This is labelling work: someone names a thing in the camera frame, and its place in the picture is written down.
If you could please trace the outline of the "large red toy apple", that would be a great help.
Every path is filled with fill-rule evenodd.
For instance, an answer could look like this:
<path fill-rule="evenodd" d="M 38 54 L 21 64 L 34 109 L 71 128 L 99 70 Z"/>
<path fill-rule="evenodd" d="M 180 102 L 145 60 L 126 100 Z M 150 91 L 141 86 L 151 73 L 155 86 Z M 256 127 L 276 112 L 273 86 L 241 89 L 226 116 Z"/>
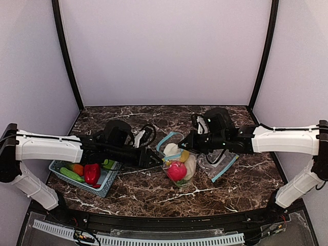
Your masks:
<path fill-rule="evenodd" d="M 182 180 L 187 174 L 185 164 L 180 161 L 174 161 L 171 163 L 167 170 L 168 177 L 173 181 Z"/>

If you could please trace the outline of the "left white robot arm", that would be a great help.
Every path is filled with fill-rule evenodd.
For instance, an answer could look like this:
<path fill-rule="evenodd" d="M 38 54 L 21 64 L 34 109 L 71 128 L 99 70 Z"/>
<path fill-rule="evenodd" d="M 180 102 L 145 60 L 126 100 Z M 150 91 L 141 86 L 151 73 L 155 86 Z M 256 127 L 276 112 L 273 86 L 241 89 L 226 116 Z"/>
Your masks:
<path fill-rule="evenodd" d="M 137 136 L 122 120 L 110 120 L 92 135 L 54 136 L 19 130 L 10 123 L 1 136 L 1 182 L 20 189 L 27 197 L 51 211 L 65 202 L 54 189 L 45 185 L 23 163 L 24 160 L 55 160 L 81 165 L 112 160 L 126 167 L 148 169 L 163 161 L 148 145 L 156 131 L 145 125 Z"/>

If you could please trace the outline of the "yellow toy potato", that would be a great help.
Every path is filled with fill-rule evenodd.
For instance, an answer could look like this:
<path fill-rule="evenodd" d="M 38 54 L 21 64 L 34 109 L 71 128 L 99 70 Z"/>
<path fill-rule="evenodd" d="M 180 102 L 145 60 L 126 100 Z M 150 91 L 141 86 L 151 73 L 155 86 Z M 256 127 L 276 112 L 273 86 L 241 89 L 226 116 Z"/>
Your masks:
<path fill-rule="evenodd" d="M 190 156 L 190 152 L 186 151 L 186 150 L 183 150 L 178 161 L 186 162 L 188 160 L 189 156 Z"/>

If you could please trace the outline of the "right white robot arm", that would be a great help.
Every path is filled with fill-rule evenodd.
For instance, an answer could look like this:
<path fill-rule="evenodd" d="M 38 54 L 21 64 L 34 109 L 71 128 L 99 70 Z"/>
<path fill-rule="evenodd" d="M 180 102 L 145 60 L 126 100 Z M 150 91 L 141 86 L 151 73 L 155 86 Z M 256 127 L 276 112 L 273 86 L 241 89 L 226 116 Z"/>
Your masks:
<path fill-rule="evenodd" d="M 327 183 L 327 121 L 305 127 L 269 127 L 234 125 L 229 112 L 214 108 L 192 117 L 194 129 L 178 143 L 195 154 L 228 150 L 238 154 L 293 153 L 311 157 L 305 168 L 287 184 L 276 190 L 270 208 L 286 209 L 313 188 Z"/>

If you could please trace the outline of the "large clear zip bag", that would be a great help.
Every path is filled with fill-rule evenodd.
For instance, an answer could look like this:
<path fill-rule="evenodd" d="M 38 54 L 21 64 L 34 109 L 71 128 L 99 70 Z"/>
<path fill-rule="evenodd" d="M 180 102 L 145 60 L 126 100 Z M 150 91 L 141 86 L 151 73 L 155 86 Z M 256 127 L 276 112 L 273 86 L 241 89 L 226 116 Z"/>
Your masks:
<path fill-rule="evenodd" d="M 163 161 L 163 171 L 181 190 L 191 186 L 197 164 L 194 154 L 178 146 L 183 139 L 183 134 L 170 132 L 156 146 L 156 151 Z"/>

